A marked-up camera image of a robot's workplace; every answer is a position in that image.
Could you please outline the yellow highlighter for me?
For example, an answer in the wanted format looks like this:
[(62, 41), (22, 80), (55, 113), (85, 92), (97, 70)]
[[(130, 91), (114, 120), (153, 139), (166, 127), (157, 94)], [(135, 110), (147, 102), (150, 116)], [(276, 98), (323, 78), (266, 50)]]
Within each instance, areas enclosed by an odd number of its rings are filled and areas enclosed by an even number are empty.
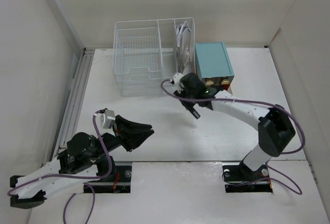
[(193, 117), (195, 119), (199, 119), (200, 118), (200, 114), (194, 109), (194, 107), (189, 107), (188, 111), (193, 115)]

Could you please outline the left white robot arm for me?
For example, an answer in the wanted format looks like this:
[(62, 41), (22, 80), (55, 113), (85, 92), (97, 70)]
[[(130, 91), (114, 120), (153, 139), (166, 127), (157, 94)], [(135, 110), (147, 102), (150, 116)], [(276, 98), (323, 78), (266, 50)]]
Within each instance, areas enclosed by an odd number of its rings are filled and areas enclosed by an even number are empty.
[(67, 141), (67, 147), (29, 175), (13, 175), (10, 178), (10, 206), (18, 209), (32, 209), (45, 200), (78, 184), (92, 181), (114, 182), (120, 174), (110, 152), (123, 147), (131, 152), (141, 146), (154, 130), (149, 124), (128, 121), (112, 111), (96, 112), (92, 120), (100, 117), (103, 129), (112, 130), (96, 135), (84, 132), (75, 134)]

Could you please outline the grey setup guide booklet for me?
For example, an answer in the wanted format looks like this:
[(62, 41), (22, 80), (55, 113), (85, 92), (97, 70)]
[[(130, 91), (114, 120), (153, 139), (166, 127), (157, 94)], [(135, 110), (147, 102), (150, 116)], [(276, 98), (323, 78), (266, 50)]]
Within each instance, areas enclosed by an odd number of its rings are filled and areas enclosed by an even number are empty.
[(183, 73), (190, 60), (190, 40), (191, 29), (186, 28), (177, 36), (176, 58), (178, 63), (178, 72)]

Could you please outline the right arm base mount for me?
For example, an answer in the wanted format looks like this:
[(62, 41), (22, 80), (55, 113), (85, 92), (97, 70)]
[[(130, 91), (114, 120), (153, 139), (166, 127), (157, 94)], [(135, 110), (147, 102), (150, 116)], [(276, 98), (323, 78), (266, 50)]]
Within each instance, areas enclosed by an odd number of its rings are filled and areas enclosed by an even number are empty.
[(273, 193), (265, 164), (251, 171), (243, 163), (225, 163), (222, 171), (226, 193)]

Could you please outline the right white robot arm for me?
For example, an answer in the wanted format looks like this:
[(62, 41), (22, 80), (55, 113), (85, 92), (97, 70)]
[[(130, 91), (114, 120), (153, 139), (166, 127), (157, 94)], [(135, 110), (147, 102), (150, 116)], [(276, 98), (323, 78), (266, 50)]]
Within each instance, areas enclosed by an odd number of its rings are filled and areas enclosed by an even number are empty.
[(206, 87), (194, 73), (176, 73), (172, 84), (177, 87), (174, 95), (190, 99), (181, 101), (195, 118), (199, 113), (194, 105), (230, 115), (253, 127), (258, 132), (258, 144), (239, 164), (239, 174), (247, 181), (257, 179), (258, 170), (271, 158), (282, 154), (295, 136), (295, 130), (286, 113), (276, 107), (259, 107), (235, 99), (223, 87)]

